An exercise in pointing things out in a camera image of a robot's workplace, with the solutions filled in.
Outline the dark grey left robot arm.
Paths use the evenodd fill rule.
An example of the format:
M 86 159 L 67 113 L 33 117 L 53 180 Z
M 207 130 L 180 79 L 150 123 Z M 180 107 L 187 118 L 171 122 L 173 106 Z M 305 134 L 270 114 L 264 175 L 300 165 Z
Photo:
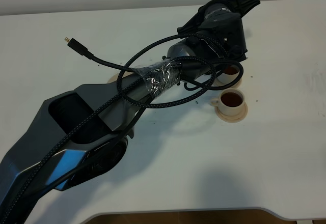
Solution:
M 47 99 L 26 133 L 1 161 L 1 223 L 24 223 L 40 198 L 114 168 L 148 108 L 188 103 L 209 90 L 228 67 L 243 70 L 242 18 L 260 0 L 211 0 L 178 28 L 125 65 L 99 59 L 75 39 L 78 54 L 117 69 L 110 83 L 81 85 Z

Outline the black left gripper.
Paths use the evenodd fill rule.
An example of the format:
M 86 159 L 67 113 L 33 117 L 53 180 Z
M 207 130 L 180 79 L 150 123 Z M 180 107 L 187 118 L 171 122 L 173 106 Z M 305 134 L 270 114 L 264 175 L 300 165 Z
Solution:
M 211 0 L 177 32 L 207 34 L 220 43 L 227 59 L 244 61 L 247 47 L 242 18 L 259 4 L 260 0 Z

